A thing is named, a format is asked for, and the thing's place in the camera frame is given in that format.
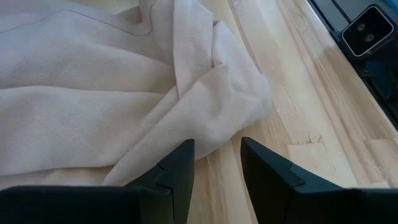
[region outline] black plastic part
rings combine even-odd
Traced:
[[[307,0],[350,64],[376,99],[379,106],[398,129],[398,8],[381,0]],[[332,13],[329,6],[339,5]],[[342,31],[369,7],[377,7],[395,31],[364,55],[356,57],[342,39]]]
[[[241,159],[259,224],[396,222],[396,189],[343,189],[251,138]]]
[[[0,191],[0,223],[186,223],[194,147],[194,140],[185,141],[125,187],[23,186]]]

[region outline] wooden board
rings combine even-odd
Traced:
[[[76,0],[113,13],[137,0]],[[257,223],[243,181],[249,136],[343,187],[398,187],[397,131],[306,0],[200,0],[272,89],[269,117],[196,163],[189,223]]]

